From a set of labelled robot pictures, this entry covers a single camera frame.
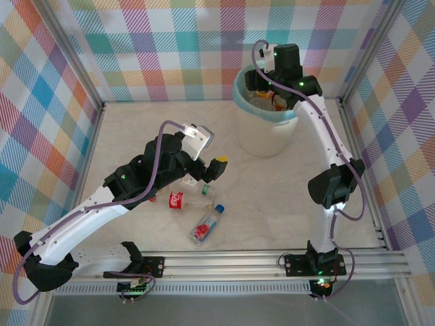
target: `trash bin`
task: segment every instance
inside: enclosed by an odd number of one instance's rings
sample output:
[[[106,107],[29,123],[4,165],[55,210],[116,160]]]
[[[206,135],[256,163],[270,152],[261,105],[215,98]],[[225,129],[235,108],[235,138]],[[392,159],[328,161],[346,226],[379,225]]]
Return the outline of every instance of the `trash bin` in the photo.
[[[245,73],[254,69],[249,65],[234,80],[232,97],[237,109],[237,138],[248,153],[267,158],[281,153],[290,143],[298,121],[293,110],[265,111],[251,105],[246,99]]]

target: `plaid wall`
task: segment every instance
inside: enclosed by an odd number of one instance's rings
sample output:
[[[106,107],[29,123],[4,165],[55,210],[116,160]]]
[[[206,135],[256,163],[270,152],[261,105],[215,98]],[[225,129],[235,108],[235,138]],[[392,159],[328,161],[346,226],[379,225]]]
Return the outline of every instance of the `plaid wall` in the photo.
[[[297,43],[306,72],[318,77],[326,96],[336,96],[376,3],[51,0],[107,101],[231,99],[234,77],[251,62],[258,39]]]
[[[408,0],[349,114],[394,249],[435,325],[435,0]]]
[[[12,238],[71,209],[97,116],[30,0],[0,2],[0,325],[23,325],[12,297]],[[24,271],[20,290],[32,291]]]
[[[375,31],[379,27],[380,23],[382,22],[382,19],[384,18],[385,13],[387,12],[387,8],[390,2],[391,0],[382,0],[382,4],[378,9],[378,12],[376,13],[375,19],[372,21],[372,24],[368,29],[363,42],[361,43],[358,53],[353,59],[352,65],[346,74],[345,81],[338,92],[338,97],[343,97],[344,93],[346,92],[347,86],[349,85],[349,82],[351,81],[351,78],[353,77],[355,70],[360,65],[361,60],[366,55],[366,50],[370,45],[370,43],[372,42],[373,37],[375,36]]]

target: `red bottle label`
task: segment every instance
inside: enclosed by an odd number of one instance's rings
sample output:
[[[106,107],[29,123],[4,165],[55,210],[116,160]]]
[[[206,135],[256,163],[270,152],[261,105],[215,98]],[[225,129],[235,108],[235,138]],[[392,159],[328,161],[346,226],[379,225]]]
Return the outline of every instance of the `red bottle label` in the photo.
[[[171,209],[181,209],[181,204],[183,202],[182,192],[171,192],[169,196],[169,208]]]

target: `marble surface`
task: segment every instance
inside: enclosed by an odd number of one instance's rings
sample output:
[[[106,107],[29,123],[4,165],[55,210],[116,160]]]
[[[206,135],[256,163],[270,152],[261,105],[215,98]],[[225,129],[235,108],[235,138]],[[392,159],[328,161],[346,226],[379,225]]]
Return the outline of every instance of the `marble surface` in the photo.
[[[338,133],[347,143],[334,101],[327,103]],[[310,132],[298,123],[290,145],[273,158],[257,158],[237,141],[232,101],[110,103],[99,133],[83,198],[102,184],[118,166],[143,153],[164,120],[204,125],[215,133],[201,154],[207,163],[228,156],[226,172],[212,184],[216,203],[225,206],[220,224],[201,249],[299,249],[307,245],[318,206],[311,202],[307,182],[319,173],[317,152]],[[170,126],[165,131],[175,132]],[[358,215],[361,195],[355,191],[346,211]],[[110,221],[83,245],[106,247],[134,241],[141,250],[190,250],[198,247],[187,237],[203,216],[200,209],[174,211],[163,204],[144,202],[126,215]],[[370,216],[360,222],[340,219],[336,241],[345,247],[377,247]]]

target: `black mount bracket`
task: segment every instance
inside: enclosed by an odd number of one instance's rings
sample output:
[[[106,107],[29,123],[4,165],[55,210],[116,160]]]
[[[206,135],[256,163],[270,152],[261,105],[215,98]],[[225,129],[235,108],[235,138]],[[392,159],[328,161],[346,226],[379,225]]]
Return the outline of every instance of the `black mount bracket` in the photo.
[[[124,241],[121,243],[127,251],[130,253],[131,263],[128,265],[122,273],[126,274],[148,274],[154,276],[154,278],[162,278],[164,272],[164,257],[144,257],[140,250],[133,242]],[[130,278],[129,276],[118,276],[110,272],[104,272],[103,278]],[[126,299],[135,298],[140,294],[129,295],[129,292],[145,292],[147,291],[147,283],[140,284],[136,287],[131,287],[130,284],[119,282],[116,287],[117,292],[125,292],[124,297]]]
[[[342,255],[337,255],[334,261],[328,261],[319,265],[316,271],[313,271],[306,255],[285,255],[284,267],[286,276],[314,276],[321,278],[323,276],[343,276],[346,275],[346,266]]]

